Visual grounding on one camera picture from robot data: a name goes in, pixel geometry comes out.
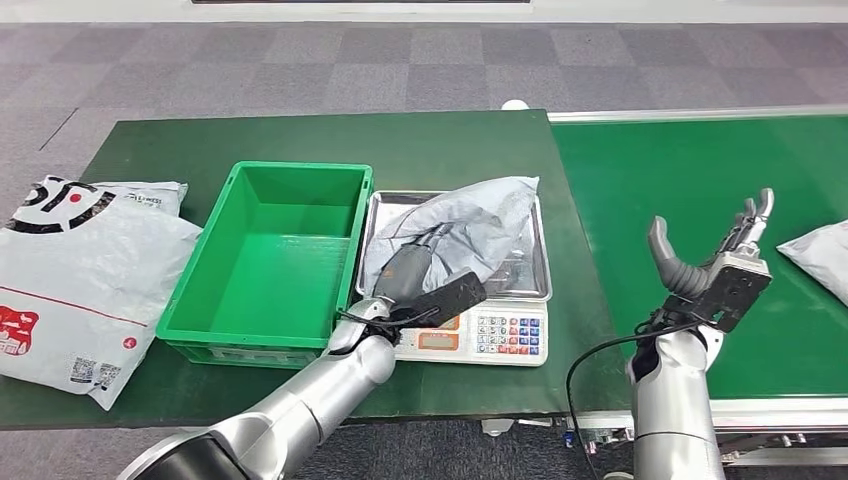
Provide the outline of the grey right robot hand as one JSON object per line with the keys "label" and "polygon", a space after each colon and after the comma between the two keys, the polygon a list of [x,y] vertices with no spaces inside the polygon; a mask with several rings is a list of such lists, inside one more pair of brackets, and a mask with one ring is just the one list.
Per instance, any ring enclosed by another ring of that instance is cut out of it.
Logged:
{"label": "grey right robot hand", "polygon": [[700,266],[688,264],[677,256],[668,239],[666,219],[653,218],[648,245],[662,285],[672,294],[694,300],[708,291],[727,269],[766,283],[771,281],[767,263],[760,257],[759,241],[774,208],[775,195],[763,188],[759,199],[747,198],[744,209],[735,215],[734,224],[720,241],[718,248]]}

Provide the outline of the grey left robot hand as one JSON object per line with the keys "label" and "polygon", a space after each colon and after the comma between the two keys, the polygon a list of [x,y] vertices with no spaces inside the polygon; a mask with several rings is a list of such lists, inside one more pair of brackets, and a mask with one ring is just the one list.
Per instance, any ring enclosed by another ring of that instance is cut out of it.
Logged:
{"label": "grey left robot hand", "polygon": [[452,223],[438,224],[402,245],[380,270],[372,296],[391,305],[420,296],[436,247],[452,227]]}

